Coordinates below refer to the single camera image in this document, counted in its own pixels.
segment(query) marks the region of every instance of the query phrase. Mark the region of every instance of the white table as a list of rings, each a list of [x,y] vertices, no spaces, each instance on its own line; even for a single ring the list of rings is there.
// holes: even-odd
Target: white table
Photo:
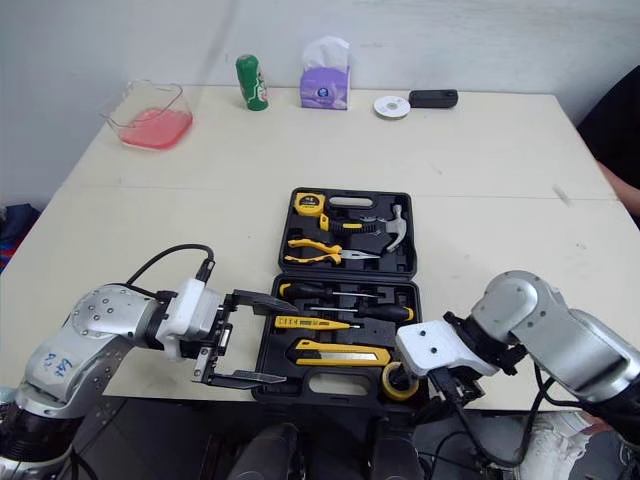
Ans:
[[[455,110],[414,111],[387,122],[367,103],[382,92],[354,92],[353,110],[325,112],[292,107],[287,102],[293,102],[295,91],[272,91],[272,105],[259,113],[237,108],[235,90],[209,87],[202,93],[196,124],[174,150],[125,149],[103,130],[58,191],[0,277],[0,384],[20,380],[30,353],[59,328],[83,293],[126,279],[175,243],[214,248],[212,288],[269,291],[279,272],[290,190],[302,185],[412,195],[419,259],[414,280],[425,319],[440,318],[446,310],[466,315],[494,275],[521,268],[561,288],[570,304],[640,346],[635,315],[640,236],[553,97],[463,94]],[[216,110],[226,114],[226,122],[216,120]],[[253,124],[260,118],[258,128]],[[452,124],[458,140],[445,142],[453,139]],[[334,129],[343,134],[318,137],[318,130]],[[379,143],[387,129],[394,134],[386,136],[402,139],[395,164]],[[491,131],[494,137],[486,138]],[[324,143],[304,148],[317,138]],[[358,143],[365,138],[379,148]],[[478,138],[480,147],[470,140]],[[366,156],[356,159],[363,150]],[[532,150],[546,153],[533,162]],[[354,160],[344,161],[339,152]],[[328,159],[321,163],[323,155]],[[290,171],[286,165],[297,167]],[[363,177],[328,173],[338,166],[342,172],[362,169]],[[558,189],[569,199],[559,198]],[[199,258],[195,253],[169,257],[145,274],[141,285],[174,287],[193,274]],[[218,371],[253,369],[263,318],[242,308],[231,319],[234,332]],[[483,379],[487,395],[473,406],[528,409],[535,386],[530,366],[521,371]],[[191,383],[191,374],[190,361],[175,364],[162,352],[134,350],[107,393],[251,399],[248,392]]]

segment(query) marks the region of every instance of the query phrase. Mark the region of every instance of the tissue box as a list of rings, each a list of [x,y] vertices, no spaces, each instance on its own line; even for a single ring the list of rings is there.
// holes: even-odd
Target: tissue box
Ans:
[[[346,110],[349,104],[351,70],[316,67],[305,71],[300,78],[300,106]]]

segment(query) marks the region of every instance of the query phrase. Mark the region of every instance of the black device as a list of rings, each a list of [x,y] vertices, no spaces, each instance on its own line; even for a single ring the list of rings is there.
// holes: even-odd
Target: black device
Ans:
[[[451,108],[458,103],[457,90],[412,90],[411,108]]]

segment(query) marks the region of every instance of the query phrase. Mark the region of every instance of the black toolbox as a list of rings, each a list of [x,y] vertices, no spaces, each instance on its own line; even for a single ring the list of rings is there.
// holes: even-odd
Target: black toolbox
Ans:
[[[318,197],[323,199],[324,205],[317,205],[314,198]],[[298,203],[308,203],[311,213],[300,215],[295,208],[296,200]],[[394,251],[387,252],[386,248],[392,244],[396,234],[387,233],[386,222],[379,219],[393,220],[396,213],[394,206],[397,205],[400,205],[400,215],[406,221],[406,235]],[[321,220],[319,211],[328,218],[324,217]],[[327,221],[331,223],[328,231],[320,226],[324,222],[327,229]],[[377,233],[350,233],[353,230],[341,228],[342,224],[355,227],[354,223],[364,226],[363,230],[375,229]],[[302,265],[286,261],[285,258],[288,256],[313,258],[324,255],[315,248],[291,247],[288,243],[289,240],[304,238],[329,246],[340,245],[346,250],[379,255],[380,258],[346,259],[339,264],[322,261]],[[289,201],[278,264],[283,273],[275,278],[272,295],[293,303],[300,310],[301,316],[355,324],[360,328],[325,331],[283,329],[275,327],[274,316],[268,316],[265,320],[256,371],[286,376],[287,381],[254,389],[253,395],[256,400],[285,405],[350,405],[398,412],[411,411],[424,404],[428,394],[426,385],[407,401],[396,402],[388,398],[381,390],[383,367],[302,366],[297,365],[292,358],[292,351],[298,342],[311,340],[320,343],[384,347],[391,354],[391,361],[398,359],[394,350],[396,329],[402,325],[422,321],[420,294],[418,287],[411,282],[417,270],[417,259],[411,198],[408,194],[322,188],[295,189]],[[365,293],[376,298],[327,295],[326,298],[292,300],[283,297],[280,292],[282,285],[292,283],[305,283],[345,293]],[[354,309],[358,306],[381,305],[410,307],[414,312],[413,318],[402,323],[394,323],[360,317],[351,312],[310,310],[312,306]],[[327,375],[334,381],[343,379],[349,391],[341,391],[345,387],[341,382],[332,382],[329,392],[318,391],[324,389],[319,389],[315,380],[324,376],[326,386]]]

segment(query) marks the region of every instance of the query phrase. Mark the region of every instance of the yellow pliers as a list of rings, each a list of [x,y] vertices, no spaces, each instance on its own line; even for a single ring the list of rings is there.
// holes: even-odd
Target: yellow pliers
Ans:
[[[380,255],[373,255],[371,253],[360,252],[359,250],[343,250],[340,245],[325,245],[321,242],[316,242],[315,240],[311,240],[310,238],[301,238],[299,240],[289,240],[287,242],[291,248],[304,248],[310,247],[320,250],[324,252],[325,255],[320,255],[318,257],[312,258],[298,258],[292,257],[291,255],[286,255],[284,257],[285,261],[298,263],[301,265],[309,264],[309,263],[317,263],[330,261],[335,265],[339,265],[342,262],[342,259],[349,260],[366,260],[368,258],[380,258]]]

